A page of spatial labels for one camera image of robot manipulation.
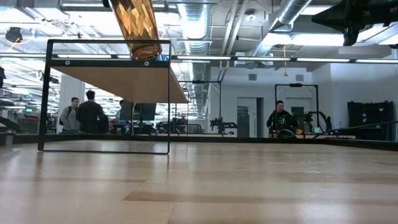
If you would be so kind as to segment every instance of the silver duct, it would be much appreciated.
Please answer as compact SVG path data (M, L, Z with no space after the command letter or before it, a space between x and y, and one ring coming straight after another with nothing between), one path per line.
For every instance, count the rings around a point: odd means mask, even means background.
M298 18L298 16L302 13L302 11L312 2L312 0L283 0L280 4L280 9L277 12L279 13L276 17L276 20L270 19L266 21L266 29L267 33L264 35L264 38L268 34L270 30L275 29L276 27L280 27L282 25L289 25L294 22ZM253 57L265 57L270 49L271 45L266 45L267 43L260 42L257 47L252 51L251 56Z
M178 11L182 19L182 35L184 39L200 40L209 36L209 15L208 4L178 4ZM185 42L185 50L189 55L207 55L208 43L193 41ZM209 80L210 73L206 72L205 63L192 63L194 80ZM194 85L193 94L197 101L198 114L202 115L206 105L208 85Z
M280 5L278 20L283 25L291 24L312 0L284 0Z

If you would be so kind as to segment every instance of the man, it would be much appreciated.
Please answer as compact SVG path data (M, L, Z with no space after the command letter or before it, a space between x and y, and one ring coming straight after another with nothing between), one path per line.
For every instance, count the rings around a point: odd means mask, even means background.
M101 105L94 102L95 92L86 92L88 101L82 103L77 109L76 118L80 122L80 131L90 134L98 133L97 119L101 116Z
M276 102L276 113L277 113L277 126L275 126L275 111L269 116L267 121L267 127L273 130L290 129L292 122L292 115L284 109L284 102L279 100Z
M60 124L63 133L76 133L79 132L80 123L76 119L77 108L79 106L79 99L77 97L72 98L72 103L62 110L60 117Z

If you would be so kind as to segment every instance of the ceiling pipe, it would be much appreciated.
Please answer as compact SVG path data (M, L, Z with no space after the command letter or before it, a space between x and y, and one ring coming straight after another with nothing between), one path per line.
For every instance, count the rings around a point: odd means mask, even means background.
M231 34L232 25L235 20L236 8L238 7L239 0L234 0L232 3L231 14L229 15L228 25L226 26L226 31L224 35L223 45L221 47L221 55L224 55L226 44L228 43L229 35Z
M263 23L262 40L251 52L252 57L265 57L271 51L273 45L267 45L264 42L266 35L272 30L286 25L292 25L294 20L303 12L303 10L312 2L312 0L283 0L279 10L267 15ZM250 62L244 65L247 69L264 67L265 63Z
M229 43L228 50L226 52L227 55L231 55L232 48L234 46L236 36L238 35L238 31L239 31L239 28L241 26L241 23L242 23L242 20L243 20L243 17L244 17L244 13L246 12L246 6L247 6L248 3L249 3L249 0L244 0L242 5L241 5L241 10L239 12L239 17L238 17L238 20L236 21L236 25L235 25L234 31L232 33L231 42Z
M209 37L210 5L208 4L178 4L178 11L182 20L182 34L184 39L203 40ZM184 42L185 50L189 55L208 55L209 43L203 41ZM210 73L205 63L192 63L193 80L209 80ZM204 114L206 97L202 96L203 90L207 91L208 85L192 85L193 97L196 99L197 111Z

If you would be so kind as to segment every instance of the light panel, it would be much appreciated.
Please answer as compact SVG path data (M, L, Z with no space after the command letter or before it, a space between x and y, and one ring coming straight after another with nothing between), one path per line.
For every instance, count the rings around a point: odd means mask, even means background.
M292 39L294 45L343 46L342 34L297 34Z
M45 54L0 54L0 57L44 58Z
M231 60L229 56L194 56L194 55L181 55L177 56L179 60Z
M357 59L356 63L398 63L398 60L389 59Z
M130 59L130 55L118 55L118 58Z
M291 58L277 58L277 57L238 57L237 60L243 61L257 61L257 62L289 62Z
M58 55L60 58L111 58L110 55L70 55L70 54L63 54Z
M336 63L336 62L349 62L350 59L344 58L298 58L298 62L329 62L329 63Z

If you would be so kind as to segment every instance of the cable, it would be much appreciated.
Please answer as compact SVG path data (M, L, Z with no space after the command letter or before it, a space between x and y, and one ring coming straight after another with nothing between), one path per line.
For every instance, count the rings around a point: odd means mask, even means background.
M353 130L353 129L359 129L359 128L366 128L366 127L371 127L371 126L381 126L381 125L386 125L386 124L397 124L397 123L398 123L398 121L389 121L389 122L376 123L376 124L365 124L362 126L355 126L355 127L350 127L350 128L331 129L331 130L324 131L320 134L317 134L316 136L313 137L313 139L317 138L318 136L321 136L322 134L326 134L326 133L333 132L333 131L346 131L346 130Z
M9 52L10 50L12 50L12 48L17 44L18 41L19 41L19 37L18 37L18 39L17 39L14 43L10 42L10 43L12 43L12 45L11 45L11 47L7 50L7 52Z

